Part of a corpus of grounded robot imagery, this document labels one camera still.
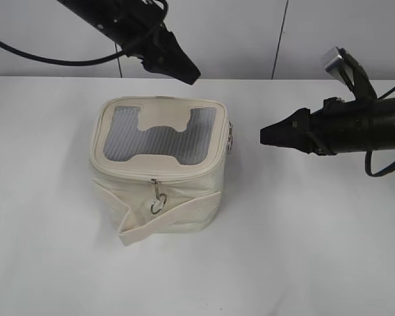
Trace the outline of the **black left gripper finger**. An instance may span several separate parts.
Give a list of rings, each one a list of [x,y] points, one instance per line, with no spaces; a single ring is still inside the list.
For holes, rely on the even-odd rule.
[[[144,68],[189,85],[201,76],[198,67],[183,52],[172,32],[159,32],[147,42]]]

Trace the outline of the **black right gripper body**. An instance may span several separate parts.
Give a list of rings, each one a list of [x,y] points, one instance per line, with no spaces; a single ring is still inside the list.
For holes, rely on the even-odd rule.
[[[308,153],[337,155],[339,153],[376,151],[373,128],[376,99],[344,102],[337,97],[324,100],[323,107],[308,116]]]

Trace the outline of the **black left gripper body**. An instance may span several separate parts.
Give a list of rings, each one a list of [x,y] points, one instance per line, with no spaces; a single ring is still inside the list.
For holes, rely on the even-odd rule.
[[[125,14],[118,19],[118,52],[140,60],[146,71],[177,71],[178,42],[161,17]]]

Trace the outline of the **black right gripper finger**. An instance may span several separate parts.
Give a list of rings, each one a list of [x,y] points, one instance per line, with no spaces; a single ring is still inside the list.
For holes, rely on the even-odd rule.
[[[302,108],[288,118],[262,128],[259,134],[260,144],[312,153],[313,142],[309,136],[310,116],[310,110]]]

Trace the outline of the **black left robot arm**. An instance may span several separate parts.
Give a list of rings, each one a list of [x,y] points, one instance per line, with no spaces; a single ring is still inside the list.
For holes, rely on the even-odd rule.
[[[165,26],[166,1],[61,1],[68,10],[120,46],[143,68],[192,85],[201,76]]]

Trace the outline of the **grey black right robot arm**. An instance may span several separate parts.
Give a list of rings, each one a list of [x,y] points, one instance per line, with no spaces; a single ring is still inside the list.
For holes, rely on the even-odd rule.
[[[260,130],[260,143],[317,155],[395,149],[395,98],[323,101]]]

